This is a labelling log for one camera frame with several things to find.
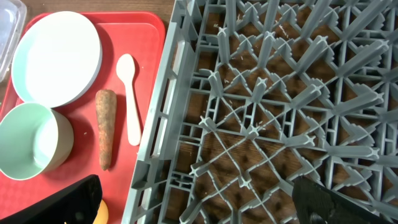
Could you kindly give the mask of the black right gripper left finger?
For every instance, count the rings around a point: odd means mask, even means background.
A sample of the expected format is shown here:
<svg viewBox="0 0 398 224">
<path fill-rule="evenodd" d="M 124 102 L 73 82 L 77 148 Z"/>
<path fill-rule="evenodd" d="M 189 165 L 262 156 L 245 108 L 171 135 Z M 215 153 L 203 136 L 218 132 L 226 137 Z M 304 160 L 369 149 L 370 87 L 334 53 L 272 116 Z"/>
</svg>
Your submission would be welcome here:
<svg viewBox="0 0 398 224">
<path fill-rule="evenodd" d="M 1 224 L 93 223 L 103 191 L 91 174 L 51 196 L 1 220 Z"/>
</svg>

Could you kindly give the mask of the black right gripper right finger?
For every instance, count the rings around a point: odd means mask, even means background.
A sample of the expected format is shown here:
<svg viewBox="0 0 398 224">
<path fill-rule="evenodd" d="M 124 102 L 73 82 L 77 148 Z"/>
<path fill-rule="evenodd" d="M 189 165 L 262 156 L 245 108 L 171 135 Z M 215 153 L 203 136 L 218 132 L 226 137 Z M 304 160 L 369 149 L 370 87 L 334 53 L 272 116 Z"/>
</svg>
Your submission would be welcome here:
<svg viewBox="0 0 398 224">
<path fill-rule="evenodd" d="M 386 221 L 306 178 L 294 181 L 292 200 L 301 224 L 383 224 Z"/>
</svg>

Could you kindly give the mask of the yellow cup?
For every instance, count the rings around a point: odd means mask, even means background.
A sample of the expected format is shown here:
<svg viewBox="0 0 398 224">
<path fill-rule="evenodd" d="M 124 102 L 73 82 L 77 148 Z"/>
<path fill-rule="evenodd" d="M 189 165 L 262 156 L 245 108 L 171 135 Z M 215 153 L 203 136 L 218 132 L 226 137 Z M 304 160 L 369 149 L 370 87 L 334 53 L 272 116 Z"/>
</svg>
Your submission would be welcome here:
<svg viewBox="0 0 398 224">
<path fill-rule="evenodd" d="M 105 201 L 102 200 L 99 205 L 99 209 L 97 211 L 97 215 L 93 224 L 107 224 L 109 219 L 108 206 Z"/>
</svg>

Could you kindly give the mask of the mint green bowl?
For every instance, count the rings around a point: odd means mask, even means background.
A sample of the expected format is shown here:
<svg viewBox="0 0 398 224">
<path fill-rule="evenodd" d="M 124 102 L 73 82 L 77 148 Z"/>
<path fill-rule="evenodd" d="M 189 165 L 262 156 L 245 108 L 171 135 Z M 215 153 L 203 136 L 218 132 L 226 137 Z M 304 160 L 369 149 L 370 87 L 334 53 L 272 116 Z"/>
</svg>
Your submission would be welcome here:
<svg viewBox="0 0 398 224">
<path fill-rule="evenodd" d="M 38 103 L 16 106 L 1 121 L 1 172 L 28 180 L 66 161 L 74 143 L 64 115 Z"/>
</svg>

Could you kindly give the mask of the large light blue plate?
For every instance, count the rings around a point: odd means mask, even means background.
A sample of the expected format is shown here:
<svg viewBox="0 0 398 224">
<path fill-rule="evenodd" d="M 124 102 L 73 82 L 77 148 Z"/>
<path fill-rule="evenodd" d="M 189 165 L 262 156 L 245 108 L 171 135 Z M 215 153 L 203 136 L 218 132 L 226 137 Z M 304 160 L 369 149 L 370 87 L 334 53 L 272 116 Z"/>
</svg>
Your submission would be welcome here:
<svg viewBox="0 0 398 224">
<path fill-rule="evenodd" d="M 99 34 L 84 15 L 61 11 L 39 19 L 13 56 L 18 97 L 49 108 L 71 103 L 95 81 L 103 57 Z"/>
</svg>

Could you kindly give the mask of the grey dishwasher rack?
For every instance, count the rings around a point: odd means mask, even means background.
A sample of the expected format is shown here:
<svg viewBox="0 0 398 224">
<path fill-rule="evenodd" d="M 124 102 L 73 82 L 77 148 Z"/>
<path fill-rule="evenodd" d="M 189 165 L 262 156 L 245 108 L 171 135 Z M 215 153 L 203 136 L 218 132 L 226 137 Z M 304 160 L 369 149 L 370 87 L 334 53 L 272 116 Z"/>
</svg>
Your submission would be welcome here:
<svg viewBox="0 0 398 224">
<path fill-rule="evenodd" d="M 175 1 L 123 223 L 397 221 L 396 1 Z"/>
</svg>

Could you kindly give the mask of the brown carrot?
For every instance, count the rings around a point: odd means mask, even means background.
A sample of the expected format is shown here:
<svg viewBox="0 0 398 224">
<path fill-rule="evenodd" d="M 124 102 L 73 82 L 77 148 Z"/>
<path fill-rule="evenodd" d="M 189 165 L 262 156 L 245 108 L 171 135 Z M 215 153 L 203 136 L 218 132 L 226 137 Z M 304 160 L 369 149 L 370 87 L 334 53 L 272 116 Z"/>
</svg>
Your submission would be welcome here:
<svg viewBox="0 0 398 224">
<path fill-rule="evenodd" d="M 113 153 L 113 139 L 116 121 L 117 96 L 112 90 L 99 90 L 95 96 L 98 123 L 99 164 L 108 170 Z"/>
</svg>

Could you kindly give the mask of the white plastic spoon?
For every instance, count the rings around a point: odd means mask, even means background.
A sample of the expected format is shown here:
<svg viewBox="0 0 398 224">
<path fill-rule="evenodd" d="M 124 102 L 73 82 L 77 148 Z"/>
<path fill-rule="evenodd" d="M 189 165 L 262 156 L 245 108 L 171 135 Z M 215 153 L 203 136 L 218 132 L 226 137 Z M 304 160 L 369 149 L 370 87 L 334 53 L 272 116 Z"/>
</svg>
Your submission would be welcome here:
<svg viewBox="0 0 398 224">
<path fill-rule="evenodd" d="M 132 146 L 138 146 L 142 136 L 133 87 L 135 72 L 133 57 L 130 54 L 120 56 L 116 64 L 116 75 L 125 87 L 127 138 Z"/>
</svg>

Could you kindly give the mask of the clear plastic bin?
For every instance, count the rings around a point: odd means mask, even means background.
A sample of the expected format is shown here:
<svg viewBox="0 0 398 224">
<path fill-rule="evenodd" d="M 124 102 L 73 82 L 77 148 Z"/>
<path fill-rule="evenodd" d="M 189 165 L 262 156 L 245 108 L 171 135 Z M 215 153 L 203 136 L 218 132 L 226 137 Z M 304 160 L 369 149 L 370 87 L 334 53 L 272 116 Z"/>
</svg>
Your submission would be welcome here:
<svg viewBox="0 0 398 224">
<path fill-rule="evenodd" d="M 21 0 L 0 3 L 1 82 L 5 79 L 24 27 L 27 7 Z"/>
</svg>

